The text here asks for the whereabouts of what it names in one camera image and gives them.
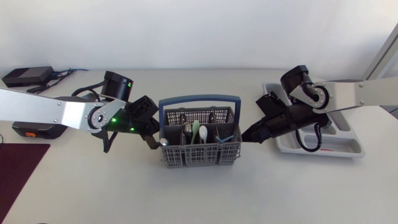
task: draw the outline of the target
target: spoon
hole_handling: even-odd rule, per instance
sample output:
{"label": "spoon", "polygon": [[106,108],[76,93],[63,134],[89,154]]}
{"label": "spoon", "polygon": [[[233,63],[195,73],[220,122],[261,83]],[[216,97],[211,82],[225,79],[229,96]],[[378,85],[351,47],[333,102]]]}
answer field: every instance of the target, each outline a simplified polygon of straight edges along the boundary
{"label": "spoon", "polygon": [[199,121],[194,120],[194,121],[193,121],[193,124],[192,124],[192,133],[193,133],[193,136],[192,136],[192,139],[191,139],[191,144],[193,144],[193,142],[195,141],[195,137],[196,137],[196,135],[198,134],[199,127],[200,127]]}
{"label": "spoon", "polygon": [[159,142],[162,146],[168,146],[169,145],[169,141],[166,138],[161,138],[159,139]]}
{"label": "spoon", "polygon": [[200,138],[203,140],[203,143],[206,144],[206,140],[207,140],[207,128],[205,126],[200,126],[199,128],[199,135]]}
{"label": "spoon", "polygon": [[183,133],[184,133],[185,137],[187,138],[187,142],[190,142],[191,138],[192,138],[192,126],[190,123],[188,123],[188,122],[184,123]]}

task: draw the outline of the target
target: gray plastic basket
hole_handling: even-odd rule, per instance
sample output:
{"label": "gray plastic basket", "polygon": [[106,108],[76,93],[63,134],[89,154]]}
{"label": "gray plastic basket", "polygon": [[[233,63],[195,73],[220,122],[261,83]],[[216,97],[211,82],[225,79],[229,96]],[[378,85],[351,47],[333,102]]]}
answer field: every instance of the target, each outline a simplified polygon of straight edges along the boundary
{"label": "gray plastic basket", "polygon": [[[164,110],[164,106],[191,101],[229,101],[235,103],[235,111],[230,107],[179,108]],[[240,157],[241,132],[239,130],[241,100],[237,96],[228,95],[192,95],[179,96],[159,101],[160,138],[169,141],[168,146],[162,146],[163,161],[169,168],[232,165]],[[216,123],[208,123],[210,113],[216,116]],[[198,120],[208,130],[207,144],[185,144],[183,139],[180,115],[184,114],[186,122]],[[220,139],[233,135],[232,139],[218,143]],[[200,143],[199,134],[195,143]]]}

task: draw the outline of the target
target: white plastic tray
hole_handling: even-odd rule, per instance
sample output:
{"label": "white plastic tray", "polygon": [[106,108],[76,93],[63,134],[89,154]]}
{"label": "white plastic tray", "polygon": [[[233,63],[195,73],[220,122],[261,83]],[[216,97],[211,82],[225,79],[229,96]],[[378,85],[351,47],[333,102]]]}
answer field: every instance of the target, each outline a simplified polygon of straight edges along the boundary
{"label": "white plastic tray", "polygon": [[[286,104],[290,101],[282,88],[282,85],[276,83],[263,83],[264,94],[271,91]],[[317,152],[307,152],[302,149],[296,140],[295,132],[287,133],[276,137],[277,146],[281,152],[311,154],[319,156],[337,156],[337,157],[364,157],[363,147],[351,128],[347,120],[340,111],[328,113],[332,120],[332,125],[328,129],[321,130],[322,146]],[[317,136],[315,135],[313,125],[299,129],[303,144],[308,148],[317,146]]]}

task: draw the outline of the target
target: cutlery tray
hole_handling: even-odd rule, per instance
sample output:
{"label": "cutlery tray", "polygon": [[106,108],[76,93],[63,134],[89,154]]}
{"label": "cutlery tray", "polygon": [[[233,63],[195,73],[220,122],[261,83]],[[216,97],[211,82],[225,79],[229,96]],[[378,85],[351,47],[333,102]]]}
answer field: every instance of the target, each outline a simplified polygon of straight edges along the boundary
{"label": "cutlery tray", "polygon": [[[231,107],[207,108],[178,108],[164,110],[164,106],[191,101],[229,101],[235,103],[235,110]],[[191,95],[179,96],[159,101],[159,137],[169,141],[168,146],[161,146],[163,161],[168,168],[201,167],[218,165],[232,165],[240,157],[241,132],[239,130],[241,100],[237,96],[228,95]],[[209,115],[214,113],[215,123],[209,123]],[[208,142],[201,143],[199,133],[194,144],[187,144],[183,138],[183,125],[180,115],[185,115],[185,121],[192,124],[198,120],[200,125],[208,130]],[[219,143],[215,136],[225,139]]]}

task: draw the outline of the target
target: circular joint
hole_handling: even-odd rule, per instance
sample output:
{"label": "circular joint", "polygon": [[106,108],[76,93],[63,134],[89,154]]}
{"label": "circular joint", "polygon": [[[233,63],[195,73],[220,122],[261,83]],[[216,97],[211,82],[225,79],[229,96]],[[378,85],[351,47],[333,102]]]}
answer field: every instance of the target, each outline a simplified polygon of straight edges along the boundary
{"label": "circular joint", "polygon": [[97,117],[96,116],[94,116],[94,113],[97,111],[97,110],[99,110],[101,107],[100,106],[97,106],[96,108],[94,108],[94,109],[92,109],[91,111],[90,111],[90,113],[88,114],[88,126],[89,127],[91,127],[92,129],[98,129],[97,127],[96,127],[96,124],[97,124],[97,122],[98,122],[98,120],[97,120]]}
{"label": "circular joint", "polygon": [[326,106],[329,103],[329,93],[328,90],[326,90],[325,87],[323,86],[316,86],[315,88],[319,88],[320,89],[320,98],[322,98],[322,100],[320,100],[319,103],[319,107],[317,108],[318,110],[322,110],[324,108],[326,108]]}

